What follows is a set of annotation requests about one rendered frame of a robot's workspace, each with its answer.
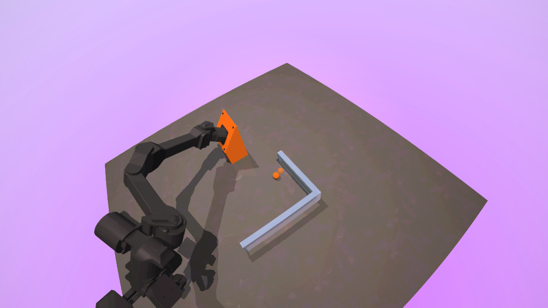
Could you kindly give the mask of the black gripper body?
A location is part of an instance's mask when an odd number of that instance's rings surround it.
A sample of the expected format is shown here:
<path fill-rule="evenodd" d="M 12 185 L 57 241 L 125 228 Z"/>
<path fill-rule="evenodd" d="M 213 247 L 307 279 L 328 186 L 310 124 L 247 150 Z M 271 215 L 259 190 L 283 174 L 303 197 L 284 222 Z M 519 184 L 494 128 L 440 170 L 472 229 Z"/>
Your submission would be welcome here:
<path fill-rule="evenodd" d="M 175 253 L 175 256 L 163 269 L 168 270 L 171 268 L 171 271 L 174 272 L 182 264 L 182 257 L 175 250 L 172 249 L 172 251 Z M 158 278 L 160 272 L 163 271 L 163 269 L 160 268 L 159 271 L 153 275 L 138 275 L 132 271 L 131 261 L 126 263 L 125 268 L 129 270 L 129 273 L 125 275 L 125 278 L 130 282 L 132 288 L 123 296 L 120 296 L 115 290 L 111 289 L 111 291 L 96 303 L 95 308 L 134 308 L 132 304 L 141 296 L 139 294 L 140 290 L 145 284 L 149 284 L 152 279 Z"/>

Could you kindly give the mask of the clear l-shaped low wall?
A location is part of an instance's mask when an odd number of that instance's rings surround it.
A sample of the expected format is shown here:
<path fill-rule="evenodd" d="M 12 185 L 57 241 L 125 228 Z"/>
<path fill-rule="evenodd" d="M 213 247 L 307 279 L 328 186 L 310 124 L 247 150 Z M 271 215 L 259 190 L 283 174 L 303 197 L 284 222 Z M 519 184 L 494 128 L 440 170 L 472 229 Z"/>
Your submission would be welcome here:
<path fill-rule="evenodd" d="M 279 155 L 278 155 L 279 156 Z M 310 188 L 301 180 L 298 175 L 291 169 L 288 164 L 279 156 L 279 162 L 286 168 L 286 170 L 289 171 L 289 173 L 295 178 L 295 180 L 300 184 L 301 187 L 304 188 L 305 191 L 307 191 L 308 194 L 312 193 L 313 191 L 310 190 Z M 312 200 L 309 201 L 309 203 L 305 204 L 302 208 L 298 209 L 296 212 L 294 212 L 292 215 L 290 215 L 288 218 L 284 219 L 281 223 L 274 226 L 271 230 L 260 236 L 258 239 L 254 240 L 252 243 L 248 244 L 248 246 L 244 247 L 246 250 L 251 250 L 256 245 L 261 243 L 263 240 L 268 239 L 269 236 L 274 234 L 276 231 L 279 231 L 283 226 L 291 222 L 293 219 L 297 218 L 301 213 L 303 213 L 305 210 L 307 210 L 311 205 L 317 203 L 321 199 L 321 193 L 318 194 L 316 197 L 314 197 Z"/>

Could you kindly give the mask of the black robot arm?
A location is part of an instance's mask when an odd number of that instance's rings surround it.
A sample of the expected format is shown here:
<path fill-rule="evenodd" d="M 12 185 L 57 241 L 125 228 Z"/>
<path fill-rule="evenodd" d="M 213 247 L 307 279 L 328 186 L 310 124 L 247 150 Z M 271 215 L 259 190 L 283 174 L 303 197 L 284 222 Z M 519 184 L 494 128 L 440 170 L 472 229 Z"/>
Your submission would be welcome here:
<path fill-rule="evenodd" d="M 137 222 L 127 212 L 111 212 L 95 226 L 94 234 L 117 253 L 131 250 L 131 269 L 138 275 L 153 275 L 163 269 L 175 256 L 183 242 L 187 221 L 177 209 L 166 205 L 154 191 L 146 177 L 163 160 L 188 148 L 206 148 L 210 142 L 225 144 L 228 130 L 214 127 L 210 121 L 196 125 L 188 134 L 160 144 L 143 142 L 125 168 L 124 183 L 146 216 Z M 152 236 L 153 235 L 153 236 Z M 182 274 L 167 275 L 167 269 L 158 278 L 145 284 L 139 294 L 156 308 L 172 308 L 185 291 L 187 279 Z"/>

